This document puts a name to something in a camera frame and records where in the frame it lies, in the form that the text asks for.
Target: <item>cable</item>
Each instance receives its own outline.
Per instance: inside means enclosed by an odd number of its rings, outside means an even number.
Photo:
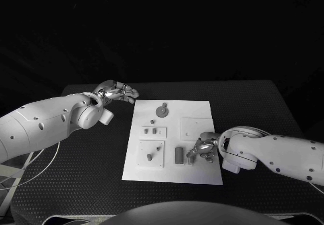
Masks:
[[[318,187],[312,183],[310,183],[310,184],[324,194],[324,192],[318,189]]]
[[[12,176],[9,176],[6,179],[3,179],[1,181],[0,181],[0,184],[4,182],[4,181],[7,181],[16,174],[19,174],[20,173],[20,171],[32,164],[32,162],[36,160],[36,158],[40,156],[40,154],[42,154],[42,152],[43,152],[43,150],[40,151],[40,153],[36,155],[36,157],[32,159],[32,161],[29,162],[29,164],[12,175]]]
[[[56,153],[55,153],[55,155],[53,155],[53,158],[52,158],[52,161],[49,162],[49,165],[46,166],[46,168],[42,170],[42,172],[30,179],[30,180],[27,180],[24,183],[22,183],[22,184],[19,184],[19,185],[14,185],[14,186],[12,186],[12,187],[9,187],[9,188],[3,188],[3,189],[0,189],[0,191],[1,190],[7,190],[7,189],[10,189],[10,188],[14,188],[14,187],[17,187],[17,186],[22,186],[22,185],[24,185],[29,181],[32,181],[43,172],[45,172],[45,170],[48,169],[48,167],[50,166],[50,164],[52,164],[52,162],[53,162],[53,160],[55,160],[55,157],[56,157],[56,155],[58,155],[58,152],[59,152],[59,145],[58,145],[58,149],[56,149]]]

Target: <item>screw hole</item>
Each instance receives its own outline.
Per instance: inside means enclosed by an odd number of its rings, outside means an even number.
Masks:
[[[39,123],[39,129],[43,130],[43,123]]]

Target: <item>black table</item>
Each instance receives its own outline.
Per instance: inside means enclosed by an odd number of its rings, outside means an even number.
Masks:
[[[140,91],[140,99],[210,101],[217,133],[235,126],[251,126],[302,138],[271,81],[128,85]],[[95,87],[96,84],[69,85],[62,96]],[[222,169],[222,186],[121,180],[134,105],[114,101],[108,109],[115,114],[109,125],[98,123],[89,130],[75,131],[60,142],[46,172],[17,188],[12,201],[17,225],[42,224],[52,215],[115,215],[143,205],[176,200],[225,203],[265,214],[305,212],[324,220],[324,195],[307,182],[272,173],[261,162],[255,170],[242,169],[239,174]],[[46,150],[27,168],[22,182],[46,167],[55,151],[56,146]]]

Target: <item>black background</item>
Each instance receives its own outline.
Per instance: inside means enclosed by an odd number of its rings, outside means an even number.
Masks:
[[[69,84],[266,79],[302,131],[321,122],[323,1],[12,1],[0,9],[0,116]]]

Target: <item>robotic arm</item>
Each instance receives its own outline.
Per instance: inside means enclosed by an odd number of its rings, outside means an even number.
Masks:
[[[42,150],[96,122],[108,125],[114,114],[104,106],[112,100],[134,103],[138,92],[128,85],[108,80],[94,92],[55,97],[22,106],[0,118],[0,163]]]
[[[187,157],[200,154],[213,162],[216,150],[225,159],[222,167],[233,173],[255,169],[259,160],[275,173],[324,186],[323,143],[235,127],[222,134],[202,133]]]

